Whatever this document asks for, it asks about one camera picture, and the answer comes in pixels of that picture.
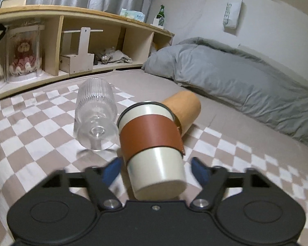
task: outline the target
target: bed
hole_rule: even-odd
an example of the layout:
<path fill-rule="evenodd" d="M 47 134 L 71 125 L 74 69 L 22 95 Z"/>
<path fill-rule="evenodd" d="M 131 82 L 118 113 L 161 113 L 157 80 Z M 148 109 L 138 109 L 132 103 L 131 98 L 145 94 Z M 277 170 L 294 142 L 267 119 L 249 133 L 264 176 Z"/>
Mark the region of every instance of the bed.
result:
<path fill-rule="evenodd" d="M 98 75 L 112 83 L 118 113 L 128 106 L 144 101 L 162 101 L 181 88 L 168 87 L 170 82 L 138 71 L 120 71 Z M 74 137 L 74 109 L 80 84 L 87 77 L 62 81 L 41 87 L 7 99 L 0 100 L 0 245 L 13 242 L 6 221 L 7 211 L 23 194 L 56 169 L 79 172 L 88 166 L 104 166 L 118 156 L 119 141 L 107 151 L 94 153 L 85 150 Z M 205 100 L 201 98 L 205 114 Z M 279 171 L 289 171 L 289 166 L 268 156 L 251 145 L 231 138 L 208 125 L 196 122 L 183 137 L 186 155 L 184 167 L 187 189 L 179 197 L 191 201 L 201 190 L 191 175 L 190 160 L 197 156 L 208 166 L 220 165 L 231 171 L 243 172 L 255 167 L 279 185 L 306 210 L 308 219 L 308 189 L 299 192 L 293 184 L 308 188 L 308 174 L 293 168 L 291 181 L 285 180 Z M 110 187 L 124 203 L 132 198 L 130 182 L 125 168 Z M 87 197 L 83 189 L 70 189 Z M 229 189 L 227 195 L 240 192 Z M 308 224 L 300 237 L 308 246 Z"/>
<path fill-rule="evenodd" d="M 308 146 L 308 87 L 253 55 L 197 37 L 159 50 L 143 70 L 228 104 Z"/>

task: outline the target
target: checkered bedsheet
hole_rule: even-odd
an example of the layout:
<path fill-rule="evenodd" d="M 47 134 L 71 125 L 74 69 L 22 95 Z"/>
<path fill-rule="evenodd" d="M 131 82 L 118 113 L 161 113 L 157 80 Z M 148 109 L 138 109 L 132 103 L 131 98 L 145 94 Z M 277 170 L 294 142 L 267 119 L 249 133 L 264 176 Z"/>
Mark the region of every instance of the checkered bedsheet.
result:
<path fill-rule="evenodd" d="M 0 246 L 13 241 L 6 221 L 9 207 L 50 172 L 63 167 L 79 172 L 88 166 L 103 166 L 120 153 L 118 140 L 110 150 L 94 153 L 74 138 L 78 88 L 35 90 L 0 101 Z M 140 102 L 137 96 L 116 87 L 113 90 L 118 113 Z M 191 174 L 193 156 L 208 166 L 220 165 L 234 172 L 255 167 L 302 205 L 307 221 L 299 242 L 308 246 L 308 175 L 205 126 L 193 125 L 183 140 L 188 186 L 181 199 L 189 203 L 201 190 Z M 132 196 L 125 167 L 110 189 L 123 203 Z M 71 191 L 86 196 L 84 189 Z M 240 191 L 229 189 L 228 195 Z"/>

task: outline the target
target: ribbed glass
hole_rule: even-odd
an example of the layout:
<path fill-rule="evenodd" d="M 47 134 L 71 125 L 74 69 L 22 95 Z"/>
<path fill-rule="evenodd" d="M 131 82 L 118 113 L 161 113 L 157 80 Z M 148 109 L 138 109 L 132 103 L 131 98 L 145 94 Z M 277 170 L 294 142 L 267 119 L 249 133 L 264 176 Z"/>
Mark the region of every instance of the ribbed glass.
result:
<path fill-rule="evenodd" d="M 76 98 L 77 139 L 87 149 L 107 149 L 118 130 L 117 107 L 110 84 L 101 78 L 86 80 Z"/>

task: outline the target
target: brown leather sleeve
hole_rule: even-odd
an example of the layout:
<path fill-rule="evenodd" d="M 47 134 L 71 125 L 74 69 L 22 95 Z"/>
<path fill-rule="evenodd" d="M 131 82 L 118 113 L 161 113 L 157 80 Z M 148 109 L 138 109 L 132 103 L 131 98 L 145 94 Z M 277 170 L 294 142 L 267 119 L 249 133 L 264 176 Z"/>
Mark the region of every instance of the brown leather sleeve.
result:
<path fill-rule="evenodd" d="M 185 154 L 176 124 L 163 115 L 143 115 L 131 120 L 120 133 L 120 143 L 126 164 L 134 155 L 153 147 L 170 147 Z"/>

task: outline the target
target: glass base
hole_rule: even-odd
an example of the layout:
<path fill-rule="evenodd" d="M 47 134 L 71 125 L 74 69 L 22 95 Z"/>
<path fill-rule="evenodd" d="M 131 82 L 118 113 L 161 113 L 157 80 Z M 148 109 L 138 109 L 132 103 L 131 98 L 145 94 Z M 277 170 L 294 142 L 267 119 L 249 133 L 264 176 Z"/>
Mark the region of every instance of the glass base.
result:
<path fill-rule="evenodd" d="M 118 135 L 117 125 L 104 117 L 92 117 L 79 124 L 77 140 L 86 149 L 101 151 L 110 148 Z"/>
<path fill-rule="evenodd" d="M 40 73 L 39 73 L 39 76 L 38 76 L 36 71 L 30 72 L 30 73 L 24 74 L 24 75 L 18 75 L 18 76 L 9 75 L 9 81 L 10 82 L 21 82 L 21 81 L 31 80 L 31 79 L 35 79 L 37 77 L 41 77 L 43 75 L 43 73 L 44 73 L 44 71 L 41 70 Z"/>

